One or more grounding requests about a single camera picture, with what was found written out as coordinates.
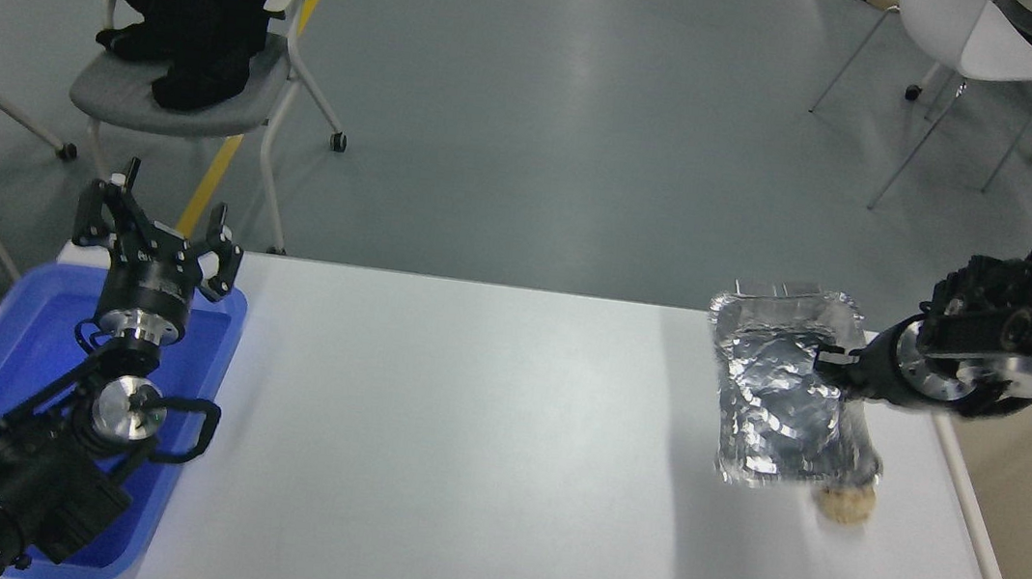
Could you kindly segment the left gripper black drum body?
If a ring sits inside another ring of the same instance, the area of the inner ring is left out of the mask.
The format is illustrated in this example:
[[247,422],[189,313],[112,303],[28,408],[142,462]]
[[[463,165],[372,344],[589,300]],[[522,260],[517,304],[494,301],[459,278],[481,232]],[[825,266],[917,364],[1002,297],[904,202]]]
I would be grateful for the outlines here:
[[913,406],[914,391],[902,374],[898,355],[900,340],[908,329],[910,321],[899,321],[875,335],[863,349],[851,351],[853,362],[845,367],[847,384],[843,385],[847,398]]

